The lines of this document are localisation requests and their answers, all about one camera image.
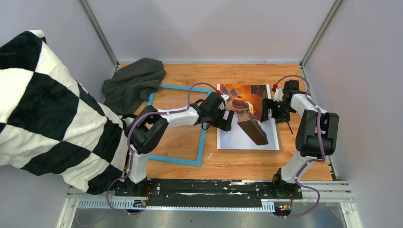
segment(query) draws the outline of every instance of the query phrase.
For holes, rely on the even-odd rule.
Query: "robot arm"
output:
[[[284,89],[274,89],[274,99],[263,101],[263,110],[270,109],[271,117],[279,122],[290,120],[289,113],[298,113],[302,119],[296,136],[295,146],[297,151],[291,160],[280,168],[273,176],[272,190],[281,197],[284,194],[295,192],[299,178],[316,162],[324,162],[321,146],[325,156],[332,155],[336,148],[338,115],[329,113],[317,106],[311,96],[299,91],[299,82],[289,80]],[[320,111],[320,136],[319,143],[317,118]]]
[[[133,170],[129,175],[130,180],[134,184],[138,184],[146,178],[149,153],[156,148],[167,129],[184,125],[209,124],[224,131],[231,130],[234,111],[230,111],[227,119],[224,119],[225,108],[229,100],[228,95],[212,92],[205,100],[198,100],[190,104],[187,110],[187,107],[157,110],[152,105],[147,106],[128,129],[131,129],[133,124],[147,113],[158,112],[160,114],[144,118],[133,130],[130,138],[130,146],[133,150],[133,154],[131,154]]]

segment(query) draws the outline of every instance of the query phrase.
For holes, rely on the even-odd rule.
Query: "wire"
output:
[[[136,120],[136,122],[133,124],[133,126],[132,126],[132,128],[130,129],[129,134],[128,134],[128,136],[127,136],[127,147],[129,148],[129,169],[126,170],[126,175],[125,175],[124,177],[119,177],[119,178],[117,178],[116,180],[114,180],[114,181],[109,185],[108,190],[106,191],[106,201],[107,201],[107,203],[108,203],[108,206],[109,206],[114,212],[116,212],[116,213],[118,213],[118,214],[121,214],[121,215],[138,215],[138,214],[140,214],[140,213],[142,212],[142,211],[141,211],[141,212],[135,212],[135,213],[121,212],[121,211],[118,211],[117,209],[115,209],[115,208],[112,206],[111,202],[109,201],[109,192],[110,192],[112,186],[113,186],[117,181],[119,181],[119,180],[124,180],[124,179],[126,179],[127,177],[129,177],[130,173],[131,173],[132,170],[133,170],[133,155],[134,155],[134,150],[133,150],[132,147],[131,147],[131,141],[130,141],[130,139],[131,139],[131,137],[132,137],[132,134],[133,134],[134,129],[137,127],[137,125],[138,125],[144,118],[146,118],[146,117],[148,117],[148,116],[150,116],[150,115],[158,115],[158,114],[159,114],[159,115],[166,115],[166,114],[174,114],[174,113],[186,112],[186,111],[190,108],[190,92],[191,92],[192,89],[193,89],[195,86],[197,86],[197,85],[208,85],[208,86],[210,86],[211,88],[213,88],[214,91],[216,91],[216,92],[221,92],[220,90],[216,89],[214,86],[212,86],[212,85],[210,85],[210,84],[208,84],[208,83],[205,83],[205,82],[198,82],[198,83],[192,85],[192,86],[189,88],[189,91],[188,91],[188,104],[187,104],[187,106],[186,106],[184,109],[176,110],[176,111],[171,111],[171,112],[149,112],[149,113],[145,113],[144,115],[139,116],[138,119]]]
[[[208,124],[209,124],[209,125],[207,125],[206,129],[203,128],[203,124],[202,124],[202,125],[201,125],[201,129],[202,129],[202,130],[208,130],[208,129],[210,128],[210,126],[211,126],[211,123],[208,123]]]
[[[145,188],[145,190],[147,190],[147,200],[145,202],[148,202],[150,200],[150,191],[148,188]]]
[[[290,128],[291,134],[294,134],[294,132],[291,129],[291,126],[289,125],[289,121],[287,121],[288,127]]]
[[[273,184],[270,183],[270,185],[266,186],[266,187],[263,188],[263,189],[260,189],[257,193],[263,192],[264,190],[267,190],[267,189],[271,189],[271,186],[272,186],[272,185],[273,185]]]
[[[285,208],[291,207],[293,202],[294,202],[294,193],[292,192],[291,193],[291,202],[286,204],[286,205],[284,205],[283,208],[285,209]]]
[[[151,195],[153,194],[153,192],[151,191],[151,188],[150,187],[148,187],[147,186],[147,196],[148,196],[148,200],[147,200],[147,202],[149,202],[150,201],[150,199],[151,199]]]
[[[318,206],[319,200],[320,200],[320,193],[319,193],[319,191],[318,191],[317,189],[315,189],[315,188],[310,187],[310,186],[302,185],[302,184],[298,181],[298,178],[300,177],[300,174],[301,174],[302,171],[308,166],[309,163],[311,163],[311,162],[325,162],[325,161],[326,161],[325,149],[324,149],[324,147],[323,147],[323,141],[322,141],[322,130],[320,129],[320,119],[321,119],[321,116],[322,116],[322,112],[321,112],[319,106],[318,106],[311,98],[308,97],[309,90],[310,90],[309,82],[308,82],[305,78],[303,78],[303,77],[301,77],[301,76],[299,76],[299,75],[287,75],[287,76],[282,77],[280,80],[278,80],[276,84],[278,84],[278,83],[281,82],[283,79],[288,78],[288,77],[298,77],[298,78],[301,78],[301,79],[304,80],[305,83],[307,84],[307,92],[305,93],[306,98],[307,98],[307,100],[308,100],[308,101],[316,108],[316,110],[317,110],[317,122],[316,122],[317,139],[318,139],[318,142],[319,142],[320,154],[322,155],[322,159],[311,159],[311,160],[308,160],[308,162],[306,162],[306,163],[298,170],[298,172],[297,172],[296,175],[295,175],[295,177],[296,177],[296,178],[295,178],[295,183],[296,183],[299,187],[311,189],[311,190],[313,190],[313,191],[315,191],[315,192],[317,193],[317,200],[316,200],[316,203],[314,204],[314,206],[313,206],[311,209],[305,211],[304,213],[297,214],[297,215],[290,215],[290,216],[278,216],[278,217],[284,218],[284,219],[285,219],[285,218],[297,218],[297,217],[304,216],[304,215],[310,213],[311,211],[313,211],[313,210]]]
[[[304,77],[301,77],[301,76],[299,76],[299,75],[287,75],[287,76],[284,76],[284,77],[280,78],[280,79],[273,85],[273,88],[277,88],[278,84],[279,84],[282,80],[284,80],[285,78],[288,78],[288,77],[298,77],[298,78],[301,78],[302,80],[304,80],[304,82],[307,84],[307,92],[305,93],[305,95],[308,96],[308,95],[310,94],[311,85],[309,84],[309,82],[308,82]]]

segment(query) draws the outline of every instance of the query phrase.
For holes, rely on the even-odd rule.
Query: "wooden surface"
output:
[[[165,64],[167,75],[163,84],[191,86],[197,82],[212,85],[223,84],[269,84],[273,85],[282,76],[300,75],[298,65],[288,64]],[[191,103],[204,99],[205,94],[191,93]],[[172,109],[186,106],[186,92],[160,89],[154,98],[157,109]],[[135,112],[138,114],[145,103]],[[286,123],[277,124],[283,153],[229,154],[218,153],[216,128],[207,130],[201,167],[150,160],[147,175],[150,178],[191,179],[244,179],[270,180],[278,168],[284,166],[295,152],[295,136],[301,118],[291,113],[291,134]],[[152,154],[196,160],[200,126],[183,126],[170,129],[163,136]],[[331,180],[326,163],[314,164],[303,180]]]

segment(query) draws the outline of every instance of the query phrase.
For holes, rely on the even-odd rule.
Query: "hot air balloon image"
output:
[[[259,120],[262,114],[263,98],[268,97],[266,85],[221,84],[220,90],[230,96],[229,109],[240,114],[249,111]]]

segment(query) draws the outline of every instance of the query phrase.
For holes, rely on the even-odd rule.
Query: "white wall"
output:
[[[25,30],[45,32],[48,45],[98,100],[113,66],[76,0],[0,0],[0,46]],[[0,167],[0,227],[54,228],[68,185],[60,176],[34,176]]]
[[[0,46],[25,30],[40,29],[48,46],[98,101],[114,68],[77,0],[0,0]]]
[[[346,0],[307,65],[315,99],[340,116],[332,157],[363,227],[403,227],[403,1]]]
[[[301,61],[334,0],[89,0],[119,61]]]

